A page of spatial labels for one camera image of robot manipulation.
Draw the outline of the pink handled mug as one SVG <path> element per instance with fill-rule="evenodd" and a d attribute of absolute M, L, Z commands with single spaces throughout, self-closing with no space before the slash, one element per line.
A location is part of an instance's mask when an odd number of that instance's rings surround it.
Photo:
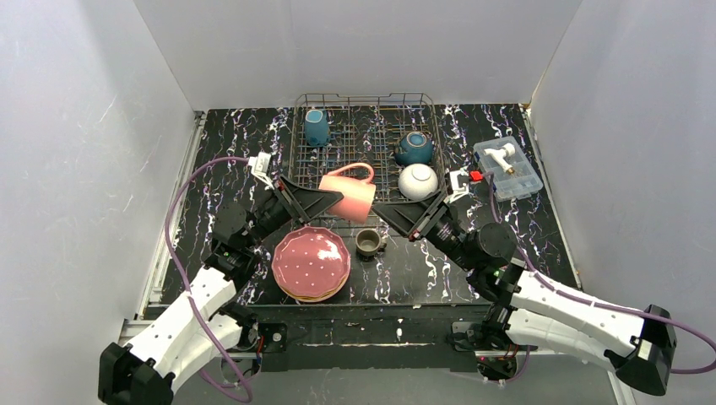
<path fill-rule="evenodd" d="M 368 175 L 363 179 L 356 179 L 343 175 L 351 169 L 366 169 Z M 343 198 L 328 209 L 336 217 L 348 220 L 355 224 L 364 224 L 372 209 L 376 194 L 376 185 L 372 182 L 375 172 L 371 165 L 356 162 L 325 174 L 319 184 L 323 191 L 340 192 Z"/>

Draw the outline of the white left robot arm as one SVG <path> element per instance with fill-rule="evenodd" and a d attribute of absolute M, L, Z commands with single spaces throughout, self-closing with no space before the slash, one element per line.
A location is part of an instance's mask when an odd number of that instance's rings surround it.
<path fill-rule="evenodd" d="M 238 202 L 221 207 L 209 254 L 188 289 L 127 343 L 111 343 L 102 352 L 98 398 L 104 404 L 172 403 L 189 377 L 235 347 L 255 323 L 232 300 L 256 272 L 256 247 L 284 225 L 306 224 L 343 197 L 281 176 L 254 211 Z"/>

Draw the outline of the blue handled mug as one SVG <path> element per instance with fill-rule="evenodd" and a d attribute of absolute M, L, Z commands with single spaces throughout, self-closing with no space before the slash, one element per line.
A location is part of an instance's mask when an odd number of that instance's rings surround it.
<path fill-rule="evenodd" d="M 330 139 L 328 114 L 325 110 L 310 109 L 305 114 L 304 136 L 312 147 L 323 147 Z"/>

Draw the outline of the teal bowl beige inside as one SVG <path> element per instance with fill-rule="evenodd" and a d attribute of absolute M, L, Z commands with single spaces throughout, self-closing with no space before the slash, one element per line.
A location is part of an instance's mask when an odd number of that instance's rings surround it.
<path fill-rule="evenodd" d="M 423 164 L 432 161 L 434 145 L 430 137 L 423 132 L 413 131 L 405 134 L 396 144 L 393 155 L 401 166 Z"/>

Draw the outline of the white bowl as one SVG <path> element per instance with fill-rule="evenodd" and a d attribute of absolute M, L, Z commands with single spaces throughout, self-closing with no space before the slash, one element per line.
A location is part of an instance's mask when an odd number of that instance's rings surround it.
<path fill-rule="evenodd" d="M 428 165 L 406 166 L 399 175 L 399 191 L 410 200 L 421 200 L 438 188 L 436 172 Z"/>

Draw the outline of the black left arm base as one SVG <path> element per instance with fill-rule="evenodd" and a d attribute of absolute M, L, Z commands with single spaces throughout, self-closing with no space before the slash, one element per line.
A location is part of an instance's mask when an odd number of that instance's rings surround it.
<path fill-rule="evenodd" d="M 260 321 L 255 312 L 236 303 L 225 305 L 219 314 L 228 316 L 231 326 L 241 328 L 237 341 L 225 349 L 245 379 L 251 380 L 260 372 L 265 354 L 280 354 L 287 349 L 286 324 Z"/>

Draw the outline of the small grey cup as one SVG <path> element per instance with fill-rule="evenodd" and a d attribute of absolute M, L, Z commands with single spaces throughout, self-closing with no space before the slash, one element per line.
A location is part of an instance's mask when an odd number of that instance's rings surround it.
<path fill-rule="evenodd" d="M 387 242 L 375 229 L 363 229 L 355 236 L 356 251 L 363 257 L 374 257 L 384 251 Z"/>

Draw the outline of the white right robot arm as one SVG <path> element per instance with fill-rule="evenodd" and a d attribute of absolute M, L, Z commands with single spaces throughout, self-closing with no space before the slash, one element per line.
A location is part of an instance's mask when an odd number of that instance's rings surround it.
<path fill-rule="evenodd" d="M 492 303 L 484 332 L 594 363 L 642 393 L 666 393 L 677 345 L 666 309 L 613 305 L 518 264 L 504 225 L 465 230 L 439 192 L 414 202 L 378 202 L 372 210 L 400 235 L 427 239 L 468 272 L 469 285 Z"/>

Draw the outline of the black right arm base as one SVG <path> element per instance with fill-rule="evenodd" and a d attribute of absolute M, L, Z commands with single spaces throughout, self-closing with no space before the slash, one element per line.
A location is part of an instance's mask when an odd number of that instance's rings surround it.
<path fill-rule="evenodd" d="M 515 343 L 508 322 L 516 308 L 492 304 L 481 321 L 456 321 L 446 342 L 458 352 L 471 352 L 485 382 L 504 386 L 522 375 L 536 346 Z"/>

